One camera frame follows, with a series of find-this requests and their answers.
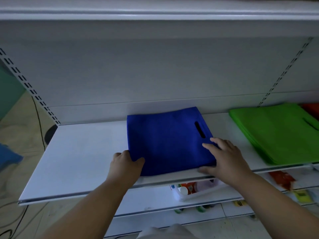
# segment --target left hand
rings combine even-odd
[[[122,153],[115,153],[106,181],[116,184],[124,190],[128,190],[141,176],[144,163],[144,158],[133,162],[128,150]]]

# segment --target right hand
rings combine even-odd
[[[210,140],[216,143],[219,148],[208,143],[203,143],[203,147],[214,155],[217,165],[216,167],[200,167],[199,172],[213,175],[232,187],[236,187],[243,178],[253,174],[238,147],[228,140],[220,138],[211,138]]]

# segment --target person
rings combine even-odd
[[[247,201],[273,239],[319,238],[319,219],[253,173],[240,150],[228,140],[211,138],[218,144],[203,144],[216,158],[216,167],[201,167],[236,189]],[[133,162],[128,151],[116,153],[105,182],[48,228],[40,239],[101,239],[104,237],[125,193],[140,177],[144,158]],[[194,239],[181,225],[169,229],[150,228],[141,239]]]

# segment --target blue tote bag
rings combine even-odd
[[[141,176],[153,176],[216,165],[202,147],[212,137],[197,107],[174,112],[127,116],[127,138],[133,161],[145,158]]]

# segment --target teal wall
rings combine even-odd
[[[10,111],[24,91],[17,78],[0,64],[0,120]]]

